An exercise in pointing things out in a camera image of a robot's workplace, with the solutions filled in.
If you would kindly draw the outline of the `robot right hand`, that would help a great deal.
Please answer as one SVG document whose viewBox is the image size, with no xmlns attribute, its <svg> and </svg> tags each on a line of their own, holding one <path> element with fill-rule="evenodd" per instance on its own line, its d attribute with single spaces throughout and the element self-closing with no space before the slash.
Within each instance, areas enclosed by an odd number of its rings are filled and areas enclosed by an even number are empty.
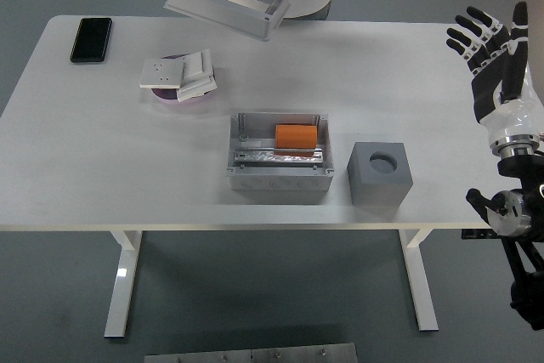
<svg viewBox="0 0 544 363">
<path fill-rule="evenodd" d="M 473 112 L 488 132 L 490 148 L 525 143 L 537 147 L 539 132 L 532 118 L 536 93 L 528 64 L 527 3 L 513 10 L 510 27 L 469 6 L 447 29 L 446 44 L 456 51 L 473 75 Z"/>
</svg>

